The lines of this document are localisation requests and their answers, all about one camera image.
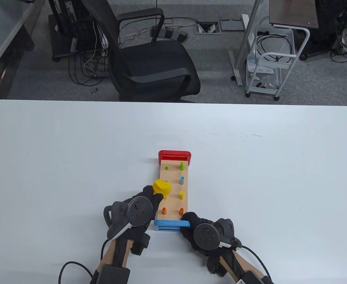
chair backrest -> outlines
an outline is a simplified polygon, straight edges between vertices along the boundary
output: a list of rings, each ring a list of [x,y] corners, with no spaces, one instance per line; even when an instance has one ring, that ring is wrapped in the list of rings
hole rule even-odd
[[[127,88],[122,80],[122,73],[128,76],[132,74],[118,46],[120,27],[117,18],[107,0],[81,1],[97,22],[108,41],[108,71],[114,87],[121,95],[121,92]]]

cart wheel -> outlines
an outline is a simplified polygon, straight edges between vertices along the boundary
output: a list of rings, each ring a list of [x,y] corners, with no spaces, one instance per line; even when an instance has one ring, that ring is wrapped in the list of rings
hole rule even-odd
[[[305,53],[301,53],[301,54],[299,55],[300,61],[305,61],[305,60],[307,60],[308,58],[309,58],[309,56],[308,56],[307,54],[305,54]]]

wooden desk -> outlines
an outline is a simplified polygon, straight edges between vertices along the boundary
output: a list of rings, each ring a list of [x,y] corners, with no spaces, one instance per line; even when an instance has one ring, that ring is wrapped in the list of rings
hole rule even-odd
[[[269,22],[305,28],[317,28],[314,0],[270,0]]]

vr controller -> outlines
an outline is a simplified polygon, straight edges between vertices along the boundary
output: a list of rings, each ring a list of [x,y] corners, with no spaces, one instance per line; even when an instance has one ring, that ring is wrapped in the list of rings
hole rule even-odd
[[[152,214],[152,204],[144,196],[138,196],[129,203],[116,201],[104,208],[104,219],[108,226],[106,237],[112,241],[131,227],[139,227],[148,222]]]
[[[196,244],[204,250],[217,248],[241,248],[242,243],[234,237],[234,225],[230,219],[218,219],[213,224],[200,224],[193,233]]]

desk leg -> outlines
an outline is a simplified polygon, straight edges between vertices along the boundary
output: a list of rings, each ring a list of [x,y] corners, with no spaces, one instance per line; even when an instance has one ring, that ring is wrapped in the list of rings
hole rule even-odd
[[[262,1],[263,0],[255,0],[254,6],[253,6],[252,11],[251,11],[251,15],[249,17],[248,26],[247,26],[247,29],[246,29],[245,34],[243,36],[243,41],[241,44],[237,63],[235,63],[235,58],[234,58],[233,52],[231,50],[229,51],[230,61],[231,61],[231,64],[233,65],[234,75],[236,77],[238,86],[243,85],[241,75],[239,73],[239,65],[241,64],[241,60],[242,60],[242,57],[243,57],[243,54],[244,54],[244,51],[245,51],[245,48],[247,45],[248,37],[249,37],[251,30],[252,30],[255,16],[257,14],[258,8],[259,8]]]

